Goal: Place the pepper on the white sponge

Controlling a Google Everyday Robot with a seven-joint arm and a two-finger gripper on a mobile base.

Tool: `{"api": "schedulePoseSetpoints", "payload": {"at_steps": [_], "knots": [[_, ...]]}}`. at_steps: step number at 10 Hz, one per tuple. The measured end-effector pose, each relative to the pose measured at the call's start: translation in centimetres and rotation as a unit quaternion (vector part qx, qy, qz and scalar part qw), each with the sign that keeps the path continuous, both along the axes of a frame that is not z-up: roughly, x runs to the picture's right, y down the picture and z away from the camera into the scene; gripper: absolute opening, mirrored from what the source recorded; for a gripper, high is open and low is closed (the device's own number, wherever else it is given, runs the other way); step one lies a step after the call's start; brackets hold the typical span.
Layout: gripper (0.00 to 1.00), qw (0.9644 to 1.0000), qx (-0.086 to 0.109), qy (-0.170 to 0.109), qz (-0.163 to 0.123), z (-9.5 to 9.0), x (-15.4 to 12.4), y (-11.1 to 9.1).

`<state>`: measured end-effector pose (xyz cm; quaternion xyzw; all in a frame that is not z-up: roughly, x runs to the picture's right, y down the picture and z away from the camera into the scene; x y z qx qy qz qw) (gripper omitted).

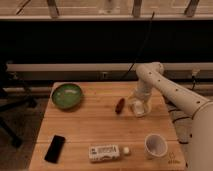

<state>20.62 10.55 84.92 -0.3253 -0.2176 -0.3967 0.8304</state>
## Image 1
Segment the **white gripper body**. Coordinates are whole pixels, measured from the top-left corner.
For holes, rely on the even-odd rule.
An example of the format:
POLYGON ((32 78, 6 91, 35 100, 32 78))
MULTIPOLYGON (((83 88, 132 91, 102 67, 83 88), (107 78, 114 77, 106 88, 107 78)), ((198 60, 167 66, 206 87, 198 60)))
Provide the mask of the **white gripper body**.
POLYGON ((128 106, 137 117, 144 117, 151 112, 151 93, 141 92, 135 89, 128 97, 128 106))

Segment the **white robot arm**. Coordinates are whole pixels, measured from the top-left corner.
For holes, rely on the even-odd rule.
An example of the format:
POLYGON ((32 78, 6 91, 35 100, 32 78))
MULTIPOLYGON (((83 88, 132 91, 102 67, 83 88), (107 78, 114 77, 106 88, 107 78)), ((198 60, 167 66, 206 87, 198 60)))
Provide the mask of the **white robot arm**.
POLYGON ((150 113, 152 88, 160 91, 192 119, 187 171, 213 171, 213 100, 167 79, 163 72, 160 62, 137 66, 138 83, 129 97, 133 113, 136 117, 150 113))

